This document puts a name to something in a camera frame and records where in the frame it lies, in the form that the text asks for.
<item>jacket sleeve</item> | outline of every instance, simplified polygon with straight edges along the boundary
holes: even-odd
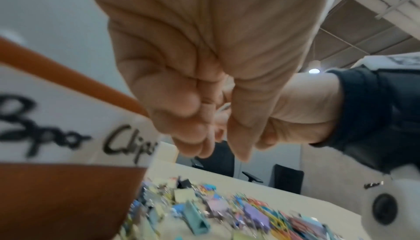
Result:
[[[329,146],[383,173],[420,166],[420,53],[364,58],[360,67],[329,70],[344,92],[341,118]]]

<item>office chair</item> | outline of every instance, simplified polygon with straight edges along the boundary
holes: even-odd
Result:
[[[303,171],[291,169],[276,164],[273,167],[269,186],[280,190],[300,194],[302,189]]]
[[[191,159],[191,163],[193,168],[225,175],[228,177],[233,177],[235,173],[235,156],[233,155],[226,141],[216,143],[214,151],[210,157],[206,159],[195,157],[194,159]],[[258,183],[263,183],[261,179],[248,172],[243,171],[242,173],[248,177],[248,182],[255,181]]]

